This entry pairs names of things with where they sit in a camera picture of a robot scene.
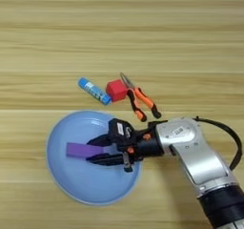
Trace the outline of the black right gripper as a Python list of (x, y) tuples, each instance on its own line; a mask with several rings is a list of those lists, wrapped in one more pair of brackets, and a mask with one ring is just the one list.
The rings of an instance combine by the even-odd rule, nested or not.
[(163, 156), (164, 151), (159, 143), (156, 125), (162, 121), (148, 123), (144, 130), (135, 128), (124, 120), (111, 120), (109, 122), (109, 135), (100, 135), (88, 142), (88, 145), (106, 147), (115, 144), (118, 154), (108, 153), (87, 157), (90, 163), (102, 166), (124, 165), (126, 172), (132, 171), (135, 162), (145, 157)]

